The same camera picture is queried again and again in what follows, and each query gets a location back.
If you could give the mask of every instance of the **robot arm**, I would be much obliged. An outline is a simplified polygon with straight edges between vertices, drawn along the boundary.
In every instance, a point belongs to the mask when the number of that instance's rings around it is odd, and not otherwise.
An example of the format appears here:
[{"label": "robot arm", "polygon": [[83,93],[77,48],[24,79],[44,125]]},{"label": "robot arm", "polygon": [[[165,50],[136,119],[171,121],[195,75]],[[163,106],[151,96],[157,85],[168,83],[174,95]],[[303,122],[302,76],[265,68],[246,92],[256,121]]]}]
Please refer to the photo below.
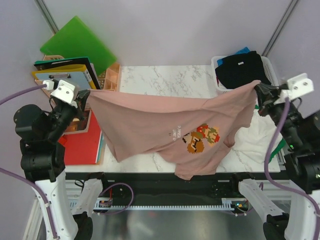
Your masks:
[{"label": "robot arm", "polygon": [[[55,107],[42,111],[34,104],[25,105],[14,115],[15,131],[21,137],[21,167],[26,179],[35,183],[49,201],[58,239],[90,240],[93,233],[92,212],[103,190],[101,174],[88,179],[78,204],[70,210],[66,191],[65,148],[58,143],[74,118],[81,119],[90,91],[67,80],[46,80],[47,90],[53,90]],[[48,207],[34,189],[43,213]],[[43,214],[47,239],[53,239],[49,217]]]},{"label": "robot arm", "polygon": [[[313,91],[313,83],[301,74],[281,86],[258,84],[255,87],[259,114],[270,115],[278,125],[284,111],[284,100],[290,101]],[[289,112],[281,130],[289,146],[285,167],[290,186],[305,192],[320,203],[320,111],[303,118],[290,103]],[[234,182],[238,191],[247,198],[263,222],[267,240],[311,240],[316,229],[315,208],[304,196],[293,193],[290,215],[284,213],[260,190],[250,176],[236,174]]]}]

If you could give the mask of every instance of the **black cable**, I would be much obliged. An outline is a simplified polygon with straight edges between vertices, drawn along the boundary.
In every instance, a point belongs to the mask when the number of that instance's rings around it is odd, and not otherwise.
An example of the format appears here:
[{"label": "black cable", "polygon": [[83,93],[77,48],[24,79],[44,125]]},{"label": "black cable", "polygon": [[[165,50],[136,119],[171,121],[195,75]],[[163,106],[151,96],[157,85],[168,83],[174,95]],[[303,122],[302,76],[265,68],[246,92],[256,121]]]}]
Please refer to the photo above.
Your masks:
[{"label": "black cable", "polygon": [[82,193],[82,191],[84,190],[84,187],[85,187],[85,182],[82,181],[82,180],[76,179],[74,181],[74,185],[80,187],[81,188],[81,193]]},{"label": "black cable", "polygon": [[51,107],[51,109],[52,109],[52,111],[54,110],[54,107],[52,106],[52,104],[51,104],[51,100],[53,99],[53,97],[51,96],[51,97],[49,97],[49,104],[50,104],[50,107]]}]

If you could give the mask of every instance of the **white marble surface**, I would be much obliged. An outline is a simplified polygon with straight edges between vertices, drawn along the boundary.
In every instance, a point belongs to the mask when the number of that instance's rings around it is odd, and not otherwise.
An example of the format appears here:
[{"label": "white marble surface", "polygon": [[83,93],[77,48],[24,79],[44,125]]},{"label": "white marble surface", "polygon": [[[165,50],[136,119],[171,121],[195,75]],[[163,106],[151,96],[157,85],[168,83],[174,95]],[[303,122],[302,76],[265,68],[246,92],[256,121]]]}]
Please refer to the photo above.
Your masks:
[{"label": "white marble surface", "polygon": [[[122,68],[120,91],[156,96],[214,98],[217,94],[213,81],[210,65],[127,66]],[[250,159],[232,149],[220,163],[217,172],[263,172],[262,161],[262,159]],[[173,173],[175,165],[166,162],[157,153],[132,156],[119,163],[106,147],[101,164],[67,166],[66,171]],[[269,171],[280,171],[276,158],[269,164]]]}]

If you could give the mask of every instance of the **book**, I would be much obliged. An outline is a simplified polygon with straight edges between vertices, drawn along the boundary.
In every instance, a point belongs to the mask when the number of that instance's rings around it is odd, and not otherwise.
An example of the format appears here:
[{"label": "book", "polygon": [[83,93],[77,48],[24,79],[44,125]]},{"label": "book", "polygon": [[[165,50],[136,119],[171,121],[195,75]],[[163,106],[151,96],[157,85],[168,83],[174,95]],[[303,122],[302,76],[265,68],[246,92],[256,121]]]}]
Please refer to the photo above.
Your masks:
[{"label": "book", "polygon": [[64,131],[64,134],[81,134],[88,132],[91,118],[91,110],[85,110],[83,112],[83,118],[83,120],[80,120],[79,118],[74,118],[70,125]]},{"label": "book", "polygon": [[61,55],[65,58],[87,56],[100,75],[117,58],[105,44],[86,26],[78,16],[73,17],[41,48],[46,55]]},{"label": "book", "polygon": [[71,64],[33,71],[32,75],[36,80],[66,79],[78,84],[81,90],[97,89],[84,64]]},{"label": "book", "polygon": [[94,112],[91,112],[87,132],[67,134],[62,138],[65,165],[92,165],[99,162],[103,156],[102,132]]},{"label": "book", "polygon": [[64,58],[64,59],[55,59],[55,60],[46,60],[46,61],[36,61],[34,66],[38,71],[52,69],[61,66],[67,65],[75,65],[81,64],[85,65],[86,69],[88,70],[88,74],[92,78],[95,88],[93,89],[100,89],[98,77],[93,67],[93,64],[90,63],[90,59],[88,57],[72,57],[72,58]]}]

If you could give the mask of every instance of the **white cloth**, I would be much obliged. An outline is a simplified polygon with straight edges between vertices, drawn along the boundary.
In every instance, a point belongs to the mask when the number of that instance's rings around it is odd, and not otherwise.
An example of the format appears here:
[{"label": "white cloth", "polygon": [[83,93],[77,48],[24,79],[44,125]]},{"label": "white cloth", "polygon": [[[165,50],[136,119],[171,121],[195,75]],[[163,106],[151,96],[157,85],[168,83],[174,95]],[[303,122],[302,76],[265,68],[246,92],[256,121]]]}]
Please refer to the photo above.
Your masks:
[{"label": "white cloth", "polygon": [[[275,123],[269,115],[260,116],[258,110],[255,109],[250,127],[242,127],[238,130],[232,149],[245,154],[257,163],[262,163],[265,160],[269,143],[276,128]],[[281,139],[282,135],[279,134],[272,151],[278,146]]]}]

